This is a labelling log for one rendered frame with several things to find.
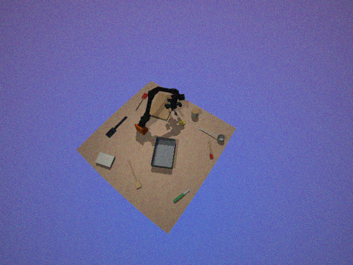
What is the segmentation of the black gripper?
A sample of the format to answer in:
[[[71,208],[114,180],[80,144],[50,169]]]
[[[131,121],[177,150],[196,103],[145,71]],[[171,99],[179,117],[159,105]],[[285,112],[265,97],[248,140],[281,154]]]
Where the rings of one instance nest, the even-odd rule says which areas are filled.
[[[182,107],[182,104],[180,102],[173,102],[173,101],[171,102],[171,104],[168,104],[168,103],[165,104],[165,107],[166,107],[166,109],[171,108],[173,111],[173,109],[177,108],[177,105],[179,105],[179,107]]]

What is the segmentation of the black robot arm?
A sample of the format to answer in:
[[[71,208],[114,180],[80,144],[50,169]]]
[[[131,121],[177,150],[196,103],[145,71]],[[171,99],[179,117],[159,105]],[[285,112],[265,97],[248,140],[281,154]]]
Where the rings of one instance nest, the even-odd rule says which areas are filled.
[[[153,100],[154,96],[160,91],[174,94],[174,95],[171,95],[172,99],[167,99],[167,102],[171,103],[172,101],[177,102],[177,100],[185,100],[184,94],[179,94],[179,91],[177,89],[168,89],[168,88],[163,88],[163,87],[158,86],[158,87],[148,91],[148,102],[147,102],[146,112],[144,113],[143,116],[141,116],[139,124],[137,124],[138,126],[140,126],[142,128],[144,128],[146,126],[146,122],[149,121],[150,116],[151,116],[150,110],[151,110],[152,100]]]

